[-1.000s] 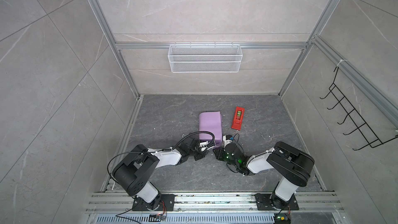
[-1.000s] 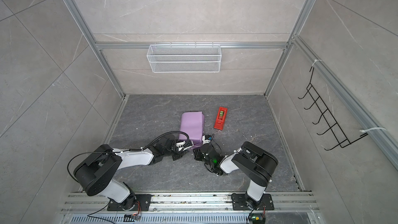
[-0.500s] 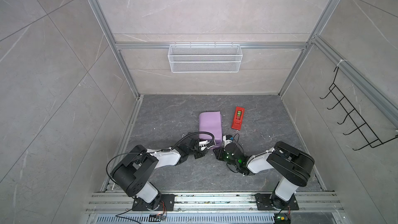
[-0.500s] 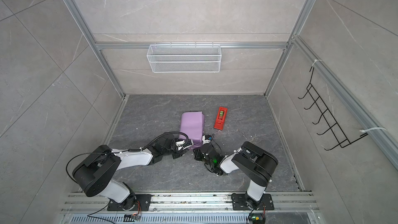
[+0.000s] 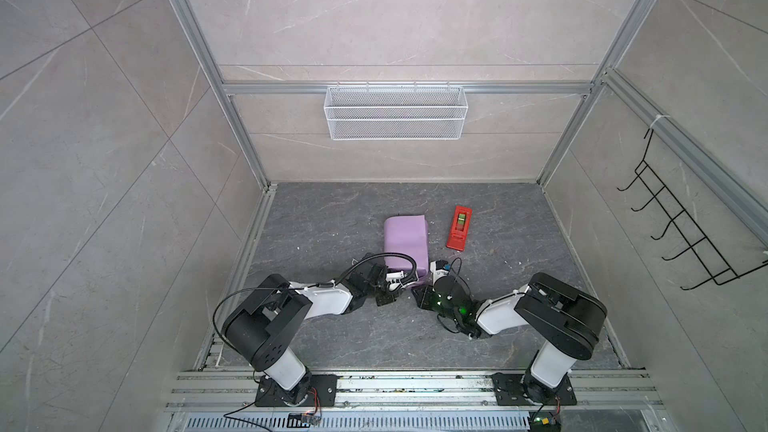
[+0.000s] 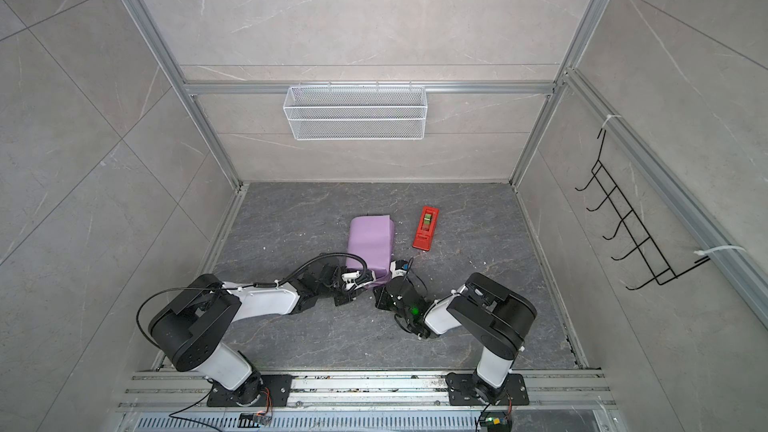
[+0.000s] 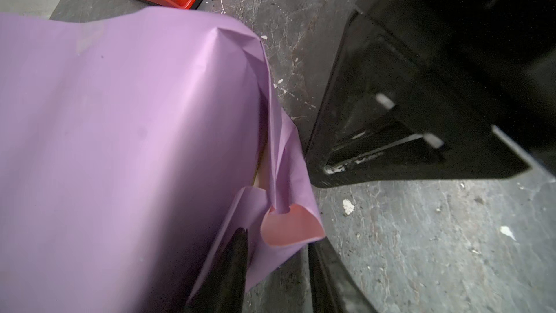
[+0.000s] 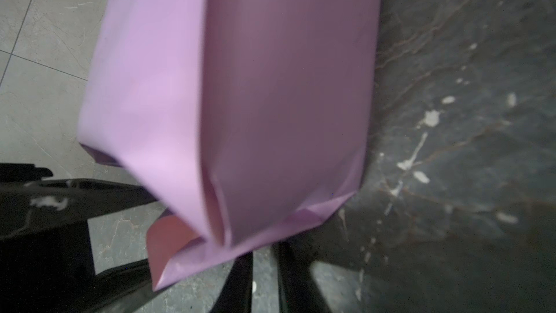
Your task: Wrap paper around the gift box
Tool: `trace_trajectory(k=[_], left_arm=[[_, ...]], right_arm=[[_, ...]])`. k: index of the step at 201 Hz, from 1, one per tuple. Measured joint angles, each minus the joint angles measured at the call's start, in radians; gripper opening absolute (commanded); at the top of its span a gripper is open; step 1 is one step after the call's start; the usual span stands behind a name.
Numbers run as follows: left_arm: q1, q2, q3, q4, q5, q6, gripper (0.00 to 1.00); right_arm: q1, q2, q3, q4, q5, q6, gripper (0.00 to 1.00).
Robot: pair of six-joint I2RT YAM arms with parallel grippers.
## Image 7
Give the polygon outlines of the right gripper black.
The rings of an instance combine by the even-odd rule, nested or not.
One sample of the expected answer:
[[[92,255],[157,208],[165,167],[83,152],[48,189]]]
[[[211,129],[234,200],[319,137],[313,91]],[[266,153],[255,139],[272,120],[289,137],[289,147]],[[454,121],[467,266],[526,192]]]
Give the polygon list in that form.
[[[306,162],[312,184],[555,171],[555,0],[357,0]]]

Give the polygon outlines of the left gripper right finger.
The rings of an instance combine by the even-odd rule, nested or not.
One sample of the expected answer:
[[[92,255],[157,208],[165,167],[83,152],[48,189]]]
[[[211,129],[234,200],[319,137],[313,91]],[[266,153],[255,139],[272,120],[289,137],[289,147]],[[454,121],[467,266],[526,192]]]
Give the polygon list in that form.
[[[308,265],[314,312],[377,313],[357,287],[329,239],[308,245]]]

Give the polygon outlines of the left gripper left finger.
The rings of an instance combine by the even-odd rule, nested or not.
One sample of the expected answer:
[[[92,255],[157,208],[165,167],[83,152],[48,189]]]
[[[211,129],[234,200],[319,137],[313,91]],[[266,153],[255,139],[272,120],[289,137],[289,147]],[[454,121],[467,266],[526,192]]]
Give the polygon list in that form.
[[[237,229],[185,312],[241,312],[248,267],[248,231]]]

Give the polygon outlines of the pink wrapping paper sheet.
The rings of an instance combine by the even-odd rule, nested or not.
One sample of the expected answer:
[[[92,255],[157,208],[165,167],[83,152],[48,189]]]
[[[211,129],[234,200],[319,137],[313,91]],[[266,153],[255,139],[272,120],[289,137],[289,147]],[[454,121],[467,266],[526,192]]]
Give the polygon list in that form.
[[[1,15],[1,311],[179,311],[239,228],[241,291],[326,236],[257,34]]]

